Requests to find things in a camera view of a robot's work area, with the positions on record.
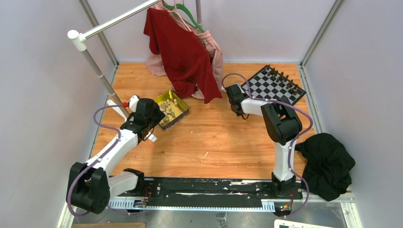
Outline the black white chess board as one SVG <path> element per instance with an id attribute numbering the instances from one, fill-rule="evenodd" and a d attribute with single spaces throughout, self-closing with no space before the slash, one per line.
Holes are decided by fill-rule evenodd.
<path id="1" fill-rule="evenodd" d="M 271 65 L 264 66 L 246 83 L 240 85 L 240 88 L 255 98 L 278 100 L 285 97 L 292 105 L 306 94 L 306 91 L 290 79 L 289 75 L 279 72 Z"/>

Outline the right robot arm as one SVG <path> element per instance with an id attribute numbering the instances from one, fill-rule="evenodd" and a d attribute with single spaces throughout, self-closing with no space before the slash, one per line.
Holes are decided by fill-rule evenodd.
<path id="1" fill-rule="evenodd" d="M 231 110 L 246 119 L 249 115 L 263 117 L 264 124 L 270 139 L 275 146 L 275 166 L 271 177 L 271 191 L 277 198 L 290 195 L 296 183 L 293 173 L 295 153 L 295 137 L 302 131 L 302 123 L 286 102 L 285 98 L 268 102 L 254 100 L 244 92 L 239 85 L 226 88 Z"/>

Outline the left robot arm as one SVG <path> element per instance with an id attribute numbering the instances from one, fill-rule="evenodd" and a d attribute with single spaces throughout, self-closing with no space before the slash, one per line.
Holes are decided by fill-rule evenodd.
<path id="1" fill-rule="evenodd" d="M 153 130 L 165 115 L 150 98 L 138 98 L 118 107 L 134 107 L 135 110 L 120 128 L 96 122 L 100 127 L 116 131 L 116 136 L 97 155 L 84 163 L 76 162 L 70 168 L 66 203 L 75 217 L 101 213 L 109 206 L 110 199 L 124 192 L 128 191 L 134 196 L 141 196 L 145 192 L 143 172 L 127 168 L 119 175 L 110 174 L 140 142 L 155 141 Z"/>

